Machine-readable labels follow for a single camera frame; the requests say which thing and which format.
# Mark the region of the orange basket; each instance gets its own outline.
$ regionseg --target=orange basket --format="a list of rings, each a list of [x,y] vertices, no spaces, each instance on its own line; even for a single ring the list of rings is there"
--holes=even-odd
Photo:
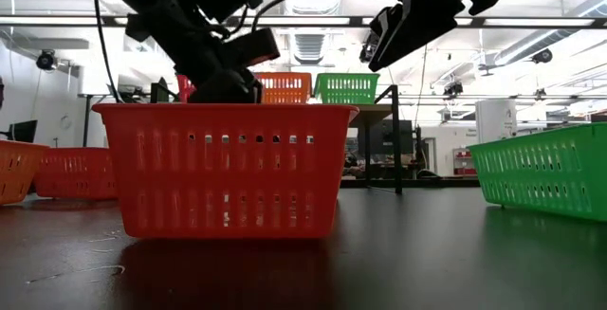
[[[116,198],[109,149],[49,149],[34,177],[39,196],[102,200]]]
[[[188,103],[188,98],[196,90],[196,87],[184,75],[177,75],[177,84],[179,85],[179,101]]]
[[[264,86],[262,103],[307,103],[312,91],[310,73],[255,73]]]
[[[125,231],[318,238],[340,188],[347,105],[97,104]]]
[[[46,149],[44,145],[0,140],[0,205],[26,198]]]

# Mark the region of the metal pole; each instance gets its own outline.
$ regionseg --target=metal pole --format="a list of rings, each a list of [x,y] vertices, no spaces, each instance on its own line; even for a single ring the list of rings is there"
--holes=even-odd
[[[91,113],[91,100],[93,96],[86,96],[86,109],[84,110],[84,134],[83,134],[83,148],[86,148],[86,142],[88,140],[88,117]]]
[[[395,151],[395,191],[402,195],[402,161],[400,160],[400,119],[398,112],[398,85],[390,86],[392,90],[392,144]]]
[[[364,179],[367,188],[371,187],[371,129],[364,121]]]

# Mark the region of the black table surface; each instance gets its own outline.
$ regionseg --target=black table surface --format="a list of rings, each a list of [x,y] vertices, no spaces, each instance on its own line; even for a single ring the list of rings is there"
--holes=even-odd
[[[478,189],[342,190],[333,235],[136,240],[115,202],[0,208],[0,309],[605,309],[607,226]]]

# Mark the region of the light fixture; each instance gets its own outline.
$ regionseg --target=light fixture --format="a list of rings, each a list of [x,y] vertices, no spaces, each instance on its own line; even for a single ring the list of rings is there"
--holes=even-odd
[[[487,18],[486,26],[501,27],[585,27],[595,22],[594,19],[517,19],[517,18]]]

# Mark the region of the basket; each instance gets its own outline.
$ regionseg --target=basket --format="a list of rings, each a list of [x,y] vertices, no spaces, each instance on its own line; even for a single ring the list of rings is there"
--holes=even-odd
[[[190,79],[184,75],[177,75],[177,84],[179,86],[179,101],[188,103],[188,98],[196,90]]]
[[[307,103],[312,89],[310,73],[255,73],[264,85],[262,103]]]
[[[39,196],[89,200],[117,197],[109,149],[49,149],[34,177]]]
[[[23,201],[47,148],[0,140],[0,205]]]
[[[489,203],[607,220],[607,124],[546,131],[470,148]]]
[[[125,231],[151,238],[330,233],[356,107],[98,104]]]
[[[322,103],[375,103],[379,74],[321,73],[316,78],[315,96]]]

